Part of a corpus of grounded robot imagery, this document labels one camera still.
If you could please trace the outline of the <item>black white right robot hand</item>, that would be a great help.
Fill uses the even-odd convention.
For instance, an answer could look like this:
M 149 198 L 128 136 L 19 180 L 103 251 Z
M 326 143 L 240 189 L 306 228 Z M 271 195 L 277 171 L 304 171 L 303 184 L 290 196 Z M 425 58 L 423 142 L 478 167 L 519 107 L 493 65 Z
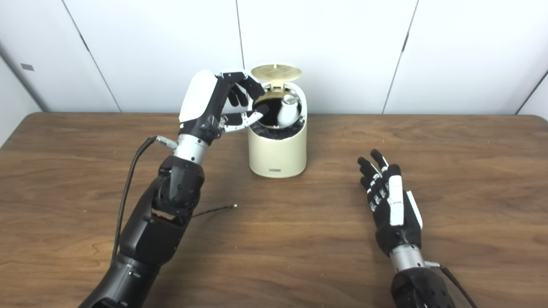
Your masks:
M 387 256 L 401 245 L 421 248 L 422 217 L 411 191 L 403 187 L 400 166 L 390 164 L 378 149 L 372 149 L 370 155 L 378 166 L 364 157 L 357 163 L 376 226 L 376 243 Z

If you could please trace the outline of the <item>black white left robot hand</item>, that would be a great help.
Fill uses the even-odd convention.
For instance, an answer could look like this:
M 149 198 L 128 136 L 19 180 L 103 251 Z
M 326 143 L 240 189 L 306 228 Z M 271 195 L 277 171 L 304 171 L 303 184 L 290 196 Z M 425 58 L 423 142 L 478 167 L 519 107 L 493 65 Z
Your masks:
M 224 113 L 225 103 L 249 107 L 249 100 L 265 94 L 262 84 L 246 70 L 217 74 L 202 70 L 192 78 L 179 114 L 180 135 L 191 135 L 207 145 L 223 133 L 242 130 L 270 111 L 260 106 L 242 113 Z

